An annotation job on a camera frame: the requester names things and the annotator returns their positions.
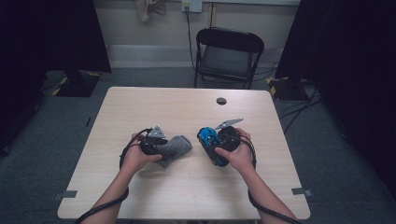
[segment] white wall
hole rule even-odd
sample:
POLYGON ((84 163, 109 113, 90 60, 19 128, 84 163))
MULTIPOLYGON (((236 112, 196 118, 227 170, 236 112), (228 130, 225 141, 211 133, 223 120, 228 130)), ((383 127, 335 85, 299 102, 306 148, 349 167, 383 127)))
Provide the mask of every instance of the white wall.
MULTIPOLYGON (((203 2, 202 13, 190 13, 193 48, 196 33, 208 27, 212 19, 212 26, 249 31, 260 36, 265 43, 263 59, 266 63, 276 62, 285 46, 298 7, 295 2, 298 1, 256 0, 260 1, 270 4, 277 1, 286 5, 203 2)), ((177 49, 181 50, 181 58, 177 61, 185 59, 187 62, 190 59, 187 18, 181 12, 180 1, 166 1, 166 15, 151 13, 148 22, 139 20, 133 0, 96 0, 94 3, 107 45, 177 49)))

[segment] person's right hand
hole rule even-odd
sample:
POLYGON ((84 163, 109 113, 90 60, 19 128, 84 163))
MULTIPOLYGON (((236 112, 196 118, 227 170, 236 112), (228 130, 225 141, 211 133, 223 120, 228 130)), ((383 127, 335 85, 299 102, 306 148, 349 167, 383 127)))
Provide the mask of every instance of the person's right hand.
MULTIPOLYGON (((244 130, 235 128, 239 134, 241 134, 241 139, 249 142, 250 139, 250 134, 246 133, 244 130)), ((220 155, 223 156, 225 159, 227 159, 231 166, 235 168, 239 173, 243 173, 244 171, 249 171, 251 169, 254 170, 253 164, 252 164, 252 155, 251 155, 251 150, 250 147, 241 142, 239 147, 232 151, 229 152, 221 147, 216 147, 216 152, 220 155)))

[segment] black folding chair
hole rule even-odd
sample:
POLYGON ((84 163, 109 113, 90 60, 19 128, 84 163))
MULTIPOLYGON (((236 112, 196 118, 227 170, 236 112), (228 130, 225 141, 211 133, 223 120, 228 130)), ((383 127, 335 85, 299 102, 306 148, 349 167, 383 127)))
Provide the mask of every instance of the black folding chair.
POLYGON ((198 32, 196 42, 194 88, 198 77, 215 77, 244 83, 244 88, 248 84, 250 89, 264 50, 264 42, 257 35, 210 27, 198 32))

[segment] chair seat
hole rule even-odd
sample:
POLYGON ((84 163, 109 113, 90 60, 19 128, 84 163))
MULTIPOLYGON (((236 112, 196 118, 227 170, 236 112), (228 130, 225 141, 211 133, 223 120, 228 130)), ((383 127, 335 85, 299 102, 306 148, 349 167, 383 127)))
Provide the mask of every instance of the chair seat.
POLYGON ((228 75, 230 77, 248 78, 251 61, 252 54, 249 52, 207 46, 200 71, 228 75))

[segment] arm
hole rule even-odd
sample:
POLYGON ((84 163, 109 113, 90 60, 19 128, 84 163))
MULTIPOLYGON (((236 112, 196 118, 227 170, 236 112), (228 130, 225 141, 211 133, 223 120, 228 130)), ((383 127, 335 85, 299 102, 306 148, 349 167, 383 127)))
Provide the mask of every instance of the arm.
MULTIPOLYGON (((123 195, 125 190, 127 190, 134 174, 141 170, 148 162, 158 161, 161 159, 161 155, 148 156, 142 152, 137 144, 138 140, 141 140, 143 137, 143 135, 140 135, 136 140, 134 140, 132 147, 130 147, 125 155, 120 171, 93 207, 118 199, 123 195)), ((116 223, 120 207, 121 203, 115 204, 90 217, 87 217, 82 223, 116 223)))
MULTIPOLYGON (((242 138, 250 139, 249 133, 246 133, 242 129, 236 130, 241 134, 242 138)), ((241 143, 239 148, 237 148, 233 152, 229 152, 220 147, 216 148, 216 152, 226 158, 230 162, 231 166, 235 168, 235 170, 237 170, 239 174, 244 178, 252 197, 258 204, 297 220, 297 217, 271 191, 271 189, 265 184, 259 174, 257 174, 251 162, 252 158, 250 148, 245 143, 241 143)), ((273 217, 260 210, 259 214, 262 218, 263 223, 288 223, 280 218, 273 217)))

